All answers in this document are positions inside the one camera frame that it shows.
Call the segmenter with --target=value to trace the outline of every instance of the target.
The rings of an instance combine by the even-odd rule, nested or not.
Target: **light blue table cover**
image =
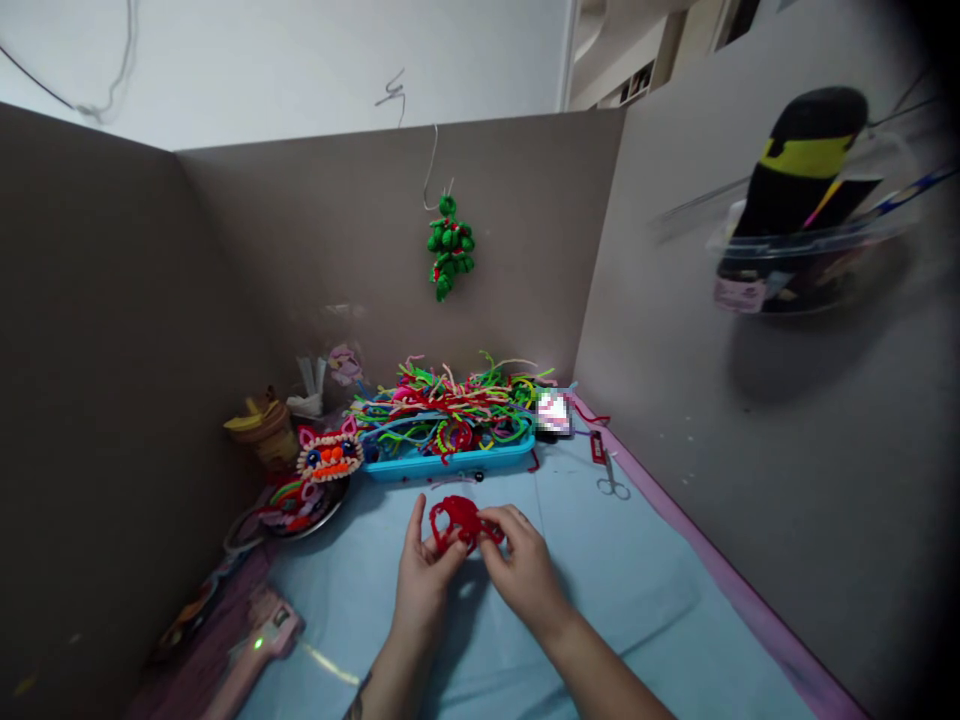
[[[584,429],[579,419],[577,427]],[[366,675],[390,629],[397,564],[417,493],[478,507],[516,505],[540,530],[571,600],[678,718],[812,717],[717,589],[687,542],[614,463],[631,497],[603,495],[589,438],[537,445],[541,468],[432,489],[356,476],[340,512],[279,552],[270,581],[306,621],[303,640],[341,670]],[[242,720],[341,718],[356,687],[303,647],[272,662]],[[574,718],[576,708],[480,558],[454,580],[423,717]]]

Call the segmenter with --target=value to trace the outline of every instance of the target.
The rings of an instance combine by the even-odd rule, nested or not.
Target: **hanging ornament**
[[[441,196],[440,214],[440,220],[430,223],[433,234],[427,240],[427,250],[437,255],[430,278],[437,286],[437,302],[443,302],[453,289],[455,275],[473,270],[469,253],[476,246],[473,230],[457,220],[457,201],[452,195]]]

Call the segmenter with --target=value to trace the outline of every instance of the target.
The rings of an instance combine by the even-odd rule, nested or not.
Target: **pink border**
[[[576,393],[571,398],[587,417],[596,417]],[[653,509],[690,543],[707,572],[727,597],[733,609],[746,623],[764,649],[783,670],[794,689],[810,710],[823,720],[866,720],[869,716],[840,683],[807,648],[790,632],[783,621],[733,569],[680,509],[662,487],[624,447],[617,436],[602,425],[590,424],[603,436],[604,445],[616,452],[617,464],[623,469]]]

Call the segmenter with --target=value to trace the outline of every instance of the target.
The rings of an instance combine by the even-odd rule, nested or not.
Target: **pipe cleaner mask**
[[[363,446],[356,426],[353,431],[318,435],[310,428],[300,428],[303,450],[297,458],[297,472],[304,481],[327,482],[347,477],[363,463]]]

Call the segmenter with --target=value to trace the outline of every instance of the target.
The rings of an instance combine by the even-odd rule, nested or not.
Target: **plastic container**
[[[252,418],[235,418],[224,425],[234,442],[248,445],[253,448],[263,466],[274,473],[291,471],[300,454],[300,443],[297,442],[290,425],[290,411],[287,406],[278,402],[273,395],[273,389],[267,391],[265,398],[267,406],[261,410],[252,400],[248,400]],[[242,429],[233,427],[236,420],[249,419]]]
[[[533,450],[535,444],[536,438],[533,430],[530,429],[513,443],[497,445],[489,450],[471,450],[447,455],[448,464],[446,465],[437,455],[424,457],[415,449],[411,449],[406,456],[395,460],[365,462],[360,471],[369,475],[374,482],[386,483],[401,482],[404,478],[408,480],[439,478],[444,475],[456,475],[459,472],[466,475],[477,472],[486,473],[521,464],[524,456]]]
[[[872,205],[891,191],[921,177],[916,158],[899,136],[877,133],[859,141],[841,177],[879,175],[883,182],[864,203]],[[746,194],[744,186],[739,198]],[[853,300],[863,289],[860,277],[874,249],[903,235],[919,219],[920,200],[912,200],[870,223],[789,235],[732,238],[737,204],[710,236],[707,251],[718,260],[714,303],[744,314],[795,315],[819,312]]]

